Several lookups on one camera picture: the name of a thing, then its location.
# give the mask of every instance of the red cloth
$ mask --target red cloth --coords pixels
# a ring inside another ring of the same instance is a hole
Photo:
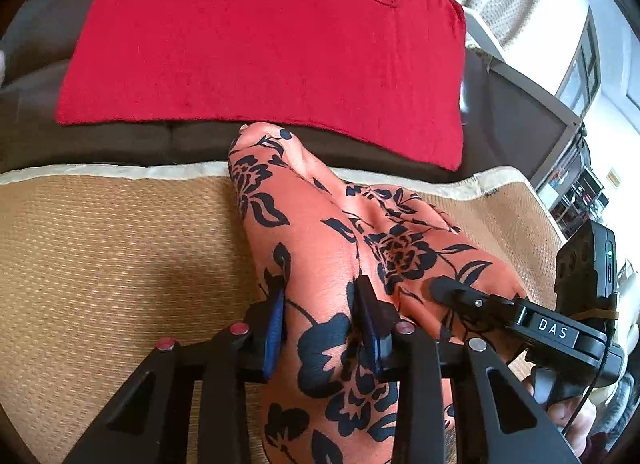
[[[455,170],[464,39],[452,0],[94,0],[56,118],[302,124]]]

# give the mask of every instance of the tan woven mat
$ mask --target tan woven mat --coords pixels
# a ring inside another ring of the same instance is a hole
[[[553,307],[560,240],[530,187],[462,194],[424,198]],[[0,268],[0,404],[42,464],[62,462],[160,336],[205,340],[257,295],[224,176],[59,174],[0,184]],[[255,412],[255,392],[248,402]],[[251,422],[254,460],[263,462]]]

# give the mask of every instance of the human hand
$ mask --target human hand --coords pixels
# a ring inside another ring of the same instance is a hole
[[[522,384],[527,391],[533,395],[533,384],[531,377],[529,376]],[[574,414],[575,409],[580,403],[580,397],[573,397],[572,399],[563,400],[552,404],[547,409],[547,414],[551,421],[556,426],[565,427],[571,416]],[[582,455],[584,449],[587,446],[587,436],[591,431],[591,427],[596,420],[596,407],[587,399],[584,406],[575,417],[574,422],[569,427],[569,431],[565,435],[567,442],[574,450],[577,457]]]

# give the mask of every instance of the trigger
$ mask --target trigger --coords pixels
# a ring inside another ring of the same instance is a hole
[[[551,368],[533,367],[531,370],[533,399],[545,406],[556,382],[556,372]]]

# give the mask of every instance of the floral print fabric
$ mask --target floral print fabric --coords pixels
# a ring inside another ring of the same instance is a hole
[[[482,336],[505,359],[518,347],[431,301],[446,275],[488,294],[524,297],[514,270],[473,245],[443,211],[395,186],[338,178],[279,126],[255,123],[229,153],[229,171],[262,297],[284,290],[286,341],[262,391],[272,464],[384,464],[399,386],[379,383],[351,324],[354,280],[434,338]],[[443,380],[443,422],[453,422]]]

